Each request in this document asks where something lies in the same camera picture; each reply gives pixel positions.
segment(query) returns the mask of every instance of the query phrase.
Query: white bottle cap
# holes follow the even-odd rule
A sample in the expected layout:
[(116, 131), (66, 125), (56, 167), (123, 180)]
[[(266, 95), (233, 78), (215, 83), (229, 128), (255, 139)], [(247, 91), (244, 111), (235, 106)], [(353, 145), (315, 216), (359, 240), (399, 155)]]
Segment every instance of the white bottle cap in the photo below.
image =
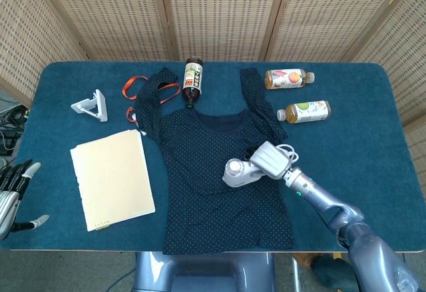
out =
[(239, 176), (244, 171), (244, 165), (239, 159), (231, 159), (225, 165), (225, 173), (229, 176)]
[(284, 109), (279, 109), (279, 111), (277, 111), (277, 119), (279, 121), (285, 121), (286, 118), (287, 118), (286, 111)]
[(315, 81), (315, 74), (314, 73), (306, 73), (306, 83), (311, 84)]

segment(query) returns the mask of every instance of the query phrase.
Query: navy polka dot shirt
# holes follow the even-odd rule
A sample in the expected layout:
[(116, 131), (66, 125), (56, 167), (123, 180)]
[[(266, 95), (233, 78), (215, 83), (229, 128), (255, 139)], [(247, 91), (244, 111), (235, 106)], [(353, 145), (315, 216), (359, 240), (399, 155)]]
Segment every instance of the navy polka dot shirt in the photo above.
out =
[(293, 246), (278, 181), (263, 177), (240, 188), (222, 181), (229, 159), (243, 159), (247, 148), (266, 140), (279, 144), (286, 138), (257, 70), (243, 69), (240, 75), (249, 109), (233, 115), (185, 108), (161, 116), (158, 86), (177, 79), (168, 69), (152, 76), (138, 94), (139, 128), (160, 146), (170, 180), (165, 254)]

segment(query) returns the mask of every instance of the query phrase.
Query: floor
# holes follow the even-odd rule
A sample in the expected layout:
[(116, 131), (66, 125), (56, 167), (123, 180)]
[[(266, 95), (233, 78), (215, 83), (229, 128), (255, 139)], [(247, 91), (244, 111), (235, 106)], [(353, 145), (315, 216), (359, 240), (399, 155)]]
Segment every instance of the floor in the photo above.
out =
[[(12, 102), (14, 100), (0, 90), (0, 112), (13, 106)], [(426, 289), (426, 252), (406, 253), (401, 257), (419, 278), (420, 286)], [(291, 256), (275, 254), (275, 263), (278, 292), (295, 291)], [(0, 251), (0, 292), (108, 291), (114, 282), (127, 273), (130, 274), (109, 291), (130, 291), (134, 281), (134, 265), (133, 252), (3, 250)], [(307, 269), (299, 267), (299, 276), (300, 292), (330, 291), (321, 287)]]

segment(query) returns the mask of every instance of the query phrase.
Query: blue felt mat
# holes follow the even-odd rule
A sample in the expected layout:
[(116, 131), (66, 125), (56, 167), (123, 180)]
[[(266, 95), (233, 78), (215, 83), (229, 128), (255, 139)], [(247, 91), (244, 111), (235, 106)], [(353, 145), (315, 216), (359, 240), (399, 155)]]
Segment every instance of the blue felt mat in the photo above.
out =
[[(19, 208), (18, 221), (49, 214), (35, 231), (12, 233), (1, 243), (12, 249), (161, 250), (167, 213), (168, 179), (157, 145), (143, 138), (156, 212), (100, 231), (87, 232), (69, 150), (77, 144), (134, 128), (125, 118), (132, 102), (121, 89), (135, 74), (148, 76), (168, 67), (182, 78), (184, 63), (67, 62), (43, 72), (17, 162), (33, 158), (42, 167)], [(333, 114), (321, 122), (283, 123), (288, 143), (300, 155), (298, 166), (338, 198), (357, 205), (372, 228), (398, 251), (426, 247), (426, 209), (405, 143), (389, 80), (375, 64), (214, 63), (204, 64), (202, 96), (196, 109), (232, 114), (246, 107), (239, 70), (303, 68), (316, 81), (301, 89), (268, 90), (274, 110), (293, 102), (328, 100)], [(133, 87), (136, 94), (138, 84)], [(77, 114), (70, 105), (91, 98), (98, 88), (106, 98), (108, 122)], [(182, 108), (181, 96), (163, 106)], [(339, 250), (335, 238), (311, 207), (282, 188), (293, 223), (297, 251)]]

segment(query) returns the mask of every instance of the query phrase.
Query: brown glass bottle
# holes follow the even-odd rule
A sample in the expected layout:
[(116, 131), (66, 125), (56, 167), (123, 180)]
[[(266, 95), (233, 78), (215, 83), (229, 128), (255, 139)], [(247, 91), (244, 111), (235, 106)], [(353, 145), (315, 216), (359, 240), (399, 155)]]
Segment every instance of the brown glass bottle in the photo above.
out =
[(201, 94), (202, 80), (202, 60), (199, 58), (186, 59), (183, 95), (186, 100), (186, 107), (194, 107), (194, 102), (198, 100)]

